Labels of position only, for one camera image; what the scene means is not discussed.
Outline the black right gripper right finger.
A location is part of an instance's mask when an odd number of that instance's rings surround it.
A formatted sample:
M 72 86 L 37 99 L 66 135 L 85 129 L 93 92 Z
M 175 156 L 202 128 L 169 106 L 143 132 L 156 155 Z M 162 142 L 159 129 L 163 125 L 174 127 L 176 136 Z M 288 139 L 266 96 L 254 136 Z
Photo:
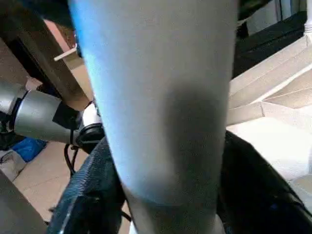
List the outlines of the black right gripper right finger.
M 247 141 L 225 134 L 218 214 L 228 234 L 310 234 L 312 214 Z

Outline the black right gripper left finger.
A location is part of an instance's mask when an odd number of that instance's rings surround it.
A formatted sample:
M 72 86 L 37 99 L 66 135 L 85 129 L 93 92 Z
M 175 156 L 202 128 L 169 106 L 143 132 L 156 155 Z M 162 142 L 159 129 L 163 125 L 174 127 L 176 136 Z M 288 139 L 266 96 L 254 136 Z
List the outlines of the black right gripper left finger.
M 49 234 L 117 234 L 125 195 L 102 139 L 71 177 L 47 227 Z

